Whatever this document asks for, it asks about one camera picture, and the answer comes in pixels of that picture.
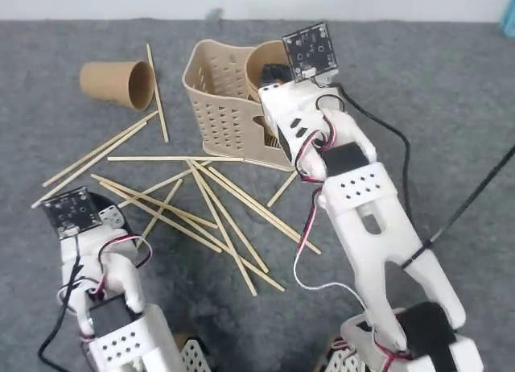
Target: gray carpet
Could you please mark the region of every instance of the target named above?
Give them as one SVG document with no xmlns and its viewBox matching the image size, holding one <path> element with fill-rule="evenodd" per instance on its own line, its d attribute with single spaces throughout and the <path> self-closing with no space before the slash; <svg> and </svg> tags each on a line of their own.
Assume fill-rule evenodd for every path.
<svg viewBox="0 0 515 372">
<path fill-rule="evenodd" d="M 48 370 L 35 352 L 56 318 L 60 247 L 43 211 L 29 208 L 43 195 L 40 184 L 138 118 L 82 95 L 80 66 L 89 60 L 145 59 L 150 42 L 171 142 L 162 142 L 154 120 L 114 155 L 192 155 L 201 153 L 200 134 L 180 77 L 195 43 L 214 38 L 254 44 L 306 25 L 0 23 L 0 370 Z M 425 237 L 513 142 L 515 41 L 501 37 L 495 25 L 332 23 L 330 29 L 349 93 L 413 142 L 410 185 L 416 223 Z M 400 184 L 400 142 L 359 115 L 356 119 Z M 264 202 L 287 176 L 242 163 L 216 165 Z M 183 169 L 181 163 L 103 161 L 92 171 L 143 190 Z M 463 333 L 476 340 L 491 371 L 515 364 L 514 174 L 511 163 L 435 248 L 468 313 Z M 80 184 L 107 194 L 89 175 L 72 187 Z M 174 331 L 198 333 L 220 371 L 311 371 L 328 338 L 360 312 L 359 305 L 340 289 L 307 292 L 297 287 L 290 269 L 295 244 L 213 187 L 286 292 L 253 277 L 259 296 L 252 298 L 229 256 L 216 255 L 158 223 L 150 236 L 154 260 L 141 271 L 147 299 L 161 306 Z M 164 198 L 168 189 L 156 196 Z M 296 182 L 274 211 L 301 229 L 311 189 Z M 191 178 L 175 204 L 209 215 Z M 142 231 L 149 216 L 125 210 L 133 228 Z M 306 252 L 301 277 L 311 284 L 351 283 L 352 271 L 323 213 L 312 241 L 323 254 Z M 388 273 L 392 305 L 421 300 L 420 288 L 398 269 L 388 267 Z M 76 328 L 68 318 L 49 354 L 72 371 L 86 371 Z"/>
</svg>

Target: white wall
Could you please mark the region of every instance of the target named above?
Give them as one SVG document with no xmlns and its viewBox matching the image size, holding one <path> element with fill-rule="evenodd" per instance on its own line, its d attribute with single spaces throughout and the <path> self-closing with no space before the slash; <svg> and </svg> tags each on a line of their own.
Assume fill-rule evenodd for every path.
<svg viewBox="0 0 515 372">
<path fill-rule="evenodd" d="M 498 22 L 509 0 L 0 0 L 0 19 L 335 19 Z"/>
</svg>

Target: white plastic bracket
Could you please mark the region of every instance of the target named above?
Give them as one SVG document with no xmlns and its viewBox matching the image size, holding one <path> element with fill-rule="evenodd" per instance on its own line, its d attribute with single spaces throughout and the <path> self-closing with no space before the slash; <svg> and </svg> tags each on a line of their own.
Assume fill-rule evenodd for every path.
<svg viewBox="0 0 515 372">
<path fill-rule="evenodd" d="M 143 316 L 92 341 L 89 349 L 99 371 L 122 368 L 142 360 L 152 372 L 186 372 L 167 321 L 157 305 L 148 305 Z"/>
</svg>

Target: bamboo skewer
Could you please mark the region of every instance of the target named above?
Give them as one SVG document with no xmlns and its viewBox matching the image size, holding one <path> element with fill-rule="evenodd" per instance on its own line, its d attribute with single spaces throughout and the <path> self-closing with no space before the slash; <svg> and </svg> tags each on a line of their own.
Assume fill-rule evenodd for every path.
<svg viewBox="0 0 515 372">
<path fill-rule="evenodd" d="M 86 156 L 82 157 L 81 159 L 79 159 L 78 161 L 76 161 L 75 163 L 73 163 L 72 165 L 70 165 L 69 167 L 66 167 L 63 171 L 57 173 L 56 175 L 54 175 L 52 178 L 48 179 L 47 181 L 45 181 L 42 185 L 44 187 L 48 187 L 50 184 L 52 184 L 54 181 L 60 179 L 61 177 L 63 177 L 64 175 L 66 175 L 67 173 L 69 173 L 70 171 L 73 171 L 75 168 L 79 167 L 82 163 L 84 163 L 85 161 L 87 161 L 88 159 L 91 159 L 94 155 L 96 155 L 97 153 L 100 153 L 102 152 L 106 147 L 108 147 L 109 145 L 112 145 L 113 143 L 115 143 L 117 140 L 119 140 L 120 138 L 122 138 L 123 136 L 125 136 L 126 134 L 128 134 L 129 132 L 131 132 L 133 129 L 137 128 L 140 124 L 143 124 L 144 122 L 147 122 L 149 121 L 151 118 L 153 118 L 156 114 L 158 113 L 158 111 L 156 110 L 155 112 L 153 113 L 150 113 L 148 114 L 147 116 L 145 116 L 144 118 L 142 118 L 141 120 L 135 122 L 133 125 L 129 126 L 127 129 L 125 129 L 124 131 L 122 131 L 121 133 L 117 134 L 116 136 L 114 136 L 113 138 L 111 138 L 110 140 L 106 141 L 105 143 L 103 143 L 102 145 L 100 145 L 99 147 L 97 147 L 96 149 L 94 149 L 93 151 L 89 152 Z"/>
<path fill-rule="evenodd" d="M 100 182 L 100 185 L 102 187 L 110 190 L 111 192 L 116 193 L 121 198 L 129 201 L 131 204 L 136 205 L 137 207 L 139 207 L 143 211 L 146 211 L 150 215 L 154 215 L 154 216 L 158 215 L 153 209 L 145 206 L 144 204 L 142 204 L 141 202 L 135 200 L 134 198 L 130 197 L 129 195 L 125 194 L 124 192 L 122 192 L 122 191 L 120 191 L 120 190 L 118 190 L 118 189 L 116 189 L 116 188 L 114 188 L 114 187 L 112 187 L 112 186 L 110 186 L 110 185 L 108 185 L 108 184 L 106 184 L 104 182 Z M 216 246 L 214 246 L 211 242 L 209 242 L 206 239 L 200 237 L 199 235 L 193 233 L 189 229 L 186 229 L 186 228 L 182 227 L 181 225 L 173 222 L 172 220 L 168 219 L 167 217 L 164 217 L 163 215 L 159 215 L 157 218 L 159 220 L 161 220 L 161 221 L 164 221 L 165 223 L 167 223 L 171 227 L 174 227 L 174 228 L 178 229 L 182 233 L 186 234 L 190 238 L 193 238 L 197 242 L 205 245 L 206 247 L 210 248 L 211 250 L 216 251 L 217 253 L 220 252 L 219 250 L 223 250 L 226 253 L 229 253 L 229 254 L 233 255 L 230 252 L 229 248 L 224 243 L 222 243 L 220 240 L 218 240 L 216 238 L 213 239 L 213 242 L 216 244 Z M 255 267 L 252 263 L 247 261 L 245 258 L 243 258 L 243 257 L 240 257 L 240 258 L 241 258 L 241 261 L 243 262 L 243 264 L 245 265 L 245 267 L 247 267 L 249 270 L 251 270 L 254 274 L 256 274 L 259 277 L 261 277 L 264 281 L 266 281 L 268 284 L 270 284 L 271 286 L 275 287 L 279 291 L 285 291 L 284 287 L 280 283 L 278 283 L 275 279 L 272 279 L 269 275 L 267 275 L 264 272 L 262 272 L 261 270 L 259 270 L 257 267 Z"/>
<path fill-rule="evenodd" d="M 138 191 L 134 191 L 133 189 L 128 188 L 125 185 L 121 185 L 115 181 L 106 179 L 105 177 L 96 175 L 94 173 L 91 174 L 91 177 L 98 181 L 103 181 L 104 183 L 109 184 L 111 187 L 118 188 L 118 189 L 122 190 L 123 192 L 129 193 L 130 195 L 139 196 L 143 200 L 146 200 L 150 203 L 158 205 L 159 207 L 163 207 L 169 211 L 172 211 L 175 215 L 177 215 L 184 221 L 186 221 L 185 219 L 188 219 L 188 221 L 186 221 L 187 223 L 190 223 L 191 221 L 196 221 L 197 223 L 206 225 L 208 227 L 212 227 L 214 229 L 218 228 L 218 225 L 216 225 L 210 221 L 206 221 L 205 219 L 202 219 L 201 217 L 197 217 L 196 215 L 193 215 L 192 213 L 188 213 L 182 209 L 178 209 L 177 207 L 174 207 L 173 205 L 167 205 L 167 204 L 163 203 L 162 201 L 154 199 L 153 197 L 150 197 L 148 195 L 143 195 L 142 193 L 140 193 Z"/>
<path fill-rule="evenodd" d="M 236 186 L 232 181 L 227 179 L 225 176 L 223 176 L 221 173 L 219 173 L 216 169 L 213 167 L 209 168 L 209 171 L 202 167 L 199 168 L 203 173 L 205 173 L 207 176 L 209 176 L 212 180 L 216 181 L 219 185 L 225 188 L 228 192 L 232 193 L 239 201 L 253 209 L 257 214 L 264 217 L 269 223 L 274 225 L 279 231 L 283 232 L 287 237 L 292 239 L 294 242 L 299 242 L 300 235 L 297 233 L 294 229 L 292 229 L 289 225 L 287 225 L 284 221 L 276 217 L 272 214 L 271 211 L 269 211 L 267 208 L 265 208 L 263 205 L 261 205 L 259 202 L 257 202 L 255 199 L 253 199 L 248 193 L 243 191 L 241 188 Z M 306 241 L 306 245 L 313 250 L 317 254 L 322 254 L 320 249 L 316 246 L 314 246 L 312 243 Z"/>
<path fill-rule="evenodd" d="M 219 156 L 110 156 L 107 161 L 243 161 L 242 157 Z"/>
<path fill-rule="evenodd" d="M 216 212 L 215 207 L 212 205 L 211 199 L 209 199 L 208 189 L 205 186 L 203 186 L 203 183 L 201 182 L 202 178 L 200 177 L 199 172 L 192 166 L 192 163 L 190 163 L 188 160 L 186 160 L 186 163 L 192 170 L 193 177 L 195 178 L 195 181 L 199 187 L 200 193 L 202 194 L 202 197 L 204 198 L 206 205 L 208 205 L 208 208 L 209 208 L 209 211 L 211 211 L 212 217 L 215 219 L 216 223 L 218 224 L 218 228 L 220 229 L 222 237 L 224 237 L 225 244 L 227 245 L 230 252 L 232 253 L 234 261 L 236 262 L 238 269 L 241 272 L 241 275 L 243 275 L 243 279 L 245 280 L 245 283 L 247 284 L 247 287 L 249 288 L 250 293 L 254 297 L 257 296 L 258 292 L 256 291 L 256 287 L 253 285 L 252 280 L 249 277 L 249 273 L 247 273 L 247 270 L 244 268 L 243 263 L 241 262 L 240 255 L 236 252 L 236 248 L 234 247 L 233 241 L 231 241 L 231 238 L 227 234 L 227 231 L 225 230 L 222 220 L 218 216 L 218 213 Z"/>
<path fill-rule="evenodd" d="M 35 209 L 38 205 L 41 204 L 41 201 L 47 199 L 48 197 L 54 195 L 62 188 L 66 187 L 68 184 L 70 184 L 74 179 L 76 179 L 78 176 L 80 176 L 82 173 L 87 171 L 91 166 L 98 163 L 101 159 L 103 159 L 106 155 L 114 151 L 116 148 L 118 148 L 120 145 L 122 145 L 125 141 L 127 141 L 129 138 L 134 136 L 136 133 L 138 133 L 139 130 L 141 130 L 146 125 L 146 122 L 142 122 L 139 124 L 136 128 L 134 128 L 131 132 L 120 138 L 118 141 L 116 141 L 113 145 L 102 151 L 99 155 L 92 158 L 88 163 L 86 163 L 84 166 L 79 168 L 77 171 L 75 171 L 73 174 L 71 174 L 69 177 L 67 177 L 65 180 L 63 180 L 61 183 L 57 184 L 51 191 L 47 192 L 45 195 L 41 196 L 32 206 L 31 208 Z"/>
<path fill-rule="evenodd" d="M 198 243 L 201 243 L 201 244 L 205 245 L 206 247 L 209 247 L 211 250 L 216 251 L 217 253 L 221 253 L 221 248 L 220 247 L 213 245 L 207 239 L 202 238 L 201 236 L 195 234 L 193 231 L 190 231 L 186 227 L 182 227 L 179 223 L 175 223 L 172 219 L 169 219 L 169 218 L 161 215 L 160 213 L 155 212 L 153 209 L 151 209 L 150 207 L 147 207 L 146 205 L 140 203 L 139 201 L 131 199 L 124 192 L 116 189 L 115 187 L 110 186 L 107 183 L 104 183 L 103 181 L 100 182 L 100 185 L 102 187 L 110 190 L 111 192 L 116 193 L 120 197 L 122 197 L 124 199 L 127 199 L 128 201 L 130 201 L 131 203 L 133 203 L 134 205 L 136 205 L 137 207 L 139 207 L 143 211 L 146 211 L 150 215 L 153 215 L 153 216 L 157 217 L 159 220 L 164 221 L 166 224 L 170 225 L 174 229 L 177 229 L 181 233 L 186 234 L 188 237 L 195 239 Z"/>
<path fill-rule="evenodd" d="M 256 252 L 256 250 L 253 248 L 252 244 L 250 244 L 249 240 L 243 234 L 241 229 L 238 227 L 238 225 L 236 224 L 234 219 L 231 217 L 231 215 L 229 214 L 227 209 L 220 202 L 220 199 L 218 199 L 218 197 L 215 195 L 215 193 L 212 191 L 211 187 L 209 187 L 208 183 L 206 183 L 206 180 L 204 180 L 204 178 L 200 175 L 200 173 L 197 172 L 197 174 L 199 176 L 199 179 L 197 180 L 197 183 L 200 182 L 200 184 L 204 187 L 204 189 L 208 193 L 209 197 L 211 197 L 211 199 L 215 203 L 216 207 L 220 210 L 222 215 L 224 215 L 224 217 L 227 220 L 227 222 L 231 225 L 231 227 L 233 228 L 234 232 L 240 238 L 240 240 L 243 242 L 243 244 L 245 245 L 247 250 L 250 252 L 252 257 L 255 259 L 255 261 L 257 262 L 257 264 L 261 268 L 261 270 L 263 270 L 265 273 L 268 273 L 269 272 L 268 267 L 263 262 L 263 260 L 261 259 L 259 254 Z"/>
<path fill-rule="evenodd" d="M 177 183 L 175 183 L 173 188 L 170 190 L 170 192 L 168 193 L 168 195 L 165 198 L 165 200 L 163 201 L 163 203 L 165 203 L 165 204 L 170 203 L 171 198 L 175 195 L 175 193 L 177 192 L 177 190 L 179 189 L 179 187 L 182 183 L 183 183 L 182 179 L 177 180 Z M 164 207 L 159 207 L 158 214 L 161 215 L 163 213 L 163 211 L 164 211 Z M 158 221 L 158 218 L 156 216 L 154 216 L 152 218 L 152 220 L 150 221 L 150 223 L 146 226 L 145 230 L 143 231 L 142 236 L 144 238 L 146 238 L 148 236 L 148 234 L 151 232 L 152 228 L 154 228 L 154 225 L 157 221 Z M 137 248 L 139 248 L 139 246 L 142 244 L 142 242 L 143 242 L 143 240 L 141 240 L 141 239 L 138 241 L 138 243 L 136 245 Z"/>
<path fill-rule="evenodd" d="M 203 167 L 205 167 L 206 165 L 208 165 L 210 163 L 211 163 L 210 161 L 204 161 L 201 165 Z M 161 187 L 164 187 L 165 185 L 173 183 L 174 181 L 176 181 L 178 179 L 182 179 L 183 177 L 189 175 L 190 173 L 192 173 L 191 169 L 187 169 L 186 171 L 180 172 L 177 175 L 174 175 L 171 178 L 166 179 L 166 180 L 164 180 L 164 181 L 162 181 L 160 183 L 157 183 L 156 185 L 153 185 L 152 187 L 146 189 L 145 191 L 142 192 L 142 194 L 143 195 L 148 195 L 149 193 L 151 193 L 153 191 L 157 191 L 158 189 L 160 189 Z M 129 204 L 130 204 L 129 201 L 124 200 L 122 203 L 120 203 L 118 205 L 118 208 L 122 209 L 123 207 L 125 207 L 126 205 L 129 205 Z"/>
<path fill-rule="evenodd" d="M 280 189 L 272 196 L 270 200 L 268 200 L 268 203 L 266 203 L 266 207 L 271 207 L 274 205 L 274 203 L 278 200 L 278 198 L 282 195 L 283 192 L 286 191 L 286 189 L 290 186 L 291 183 L 293 183 L 293 180 L 295 180 L 295 177 L 297 177 L 297 171 L 293 172 L 288 179 L 284 182 L 284 184 L 281 186 Z"/>
<path fill-rule="evenodd" d="M 154 60 L 152 59 L 152 51 L 151 51 L 150 45 L 148 43 L 146 44 L 146 55 L 148 57 L 148 63 L 150 65 L 150 67 L 152 68 L 152 71 L 154 72 L 155 102 L 158 105 L 159 121 L 161 122 L 161 129 L 163 130 L 164 142 L 168 143 L 168 141 L 169 141 L 168 130 L 167 130 L 167 124 L 164 120 L 163 105 L 161 104 L 161 97 L 159 96 L 158 77 L 155 75 Z"/>
</svg>

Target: white wire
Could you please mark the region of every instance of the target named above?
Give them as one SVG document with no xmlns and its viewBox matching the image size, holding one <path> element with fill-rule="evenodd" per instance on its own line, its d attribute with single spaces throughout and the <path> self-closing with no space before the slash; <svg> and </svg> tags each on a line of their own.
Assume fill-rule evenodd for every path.
<svg viewBox="0 0 515 372">
<path fill-rule="evenodd" d="M 314 199 L 314 201 L 313 201 L 313 207 L 314 207 L 313 216 L 311 217 L 310 220 L 307 221 L 307 224 L 306 224 L 306 227 L 305 227 L 305 233 L 303 234 L 303 240 L 300 242 L 299 249 L 297 250 L 297 254 L 295 255 L 295 260 L 293 262 L 293 276 L 295 277 L 295 281 L 299 284 L 299 286 L 301 288 L 309 290 L 309 291 L 322 290 L 322 289 L 325 289 L 327 287 L 332 287 L 332 286 L 342 287 L 342 288 L 346 289 L 347 291 L 349 291 L 358 300 L 358 302 L 361 304 L 363 309 L 366 311 L 367 307 L 365 305 L 365 302 L 354 291 L 354 289 L 352 289 L 349 285 L 347 285 L 345 283 L 340 283 L 340 282 L 330 282 L 330 283 L 325 283 L 325 284 L 320 285 L 320 286 L 307 286 L 297 276 L 297 264 L 299 263 L 300 255 L 303 252 L 304 247 L 306 245 L 307 236 L 309 235 L 309 233 L 311 231 L 311 227 L 313 226 L 313 221 L 315 220 L 316 208 L 317 208 L 316 199 Z"/>
<path fill-rule="evenodd" d="M 347 291 L 349 291 L 358 300 L 358 302 L 363 307 L 363 309 L 365 311 L 367 310 L 365 302 L 361 299 L 361 297 L 349 285 L 346 285 L 345 283 L 330 282 L 330 283 L 325 283 L 325 284 L 320 285 L 320 286 L 307 286 L 306 284 L 304 284 L 299 279 L 299 277 L 297 276 L 297 264 L 299 263 L 300 255 L 302 253 L 303 248 L 304 247 L 301 247 L 299 249 L 299 252 L 297 253 L 297 256 L 295 257 L 295 261 L 293 262 L 293 275 L 295 277 L 295 281 L 297 281 L 297 283 L 299 284 L 299 286 L 301 288 L 306 289 L 306 290 L 310 290 L 310 291 L 317 291 L 317 290 L 325 289 L 327 287 L 339 286 L 339 287 L 342 287 L 344 289 L 347 289 Z"/>
</svg>

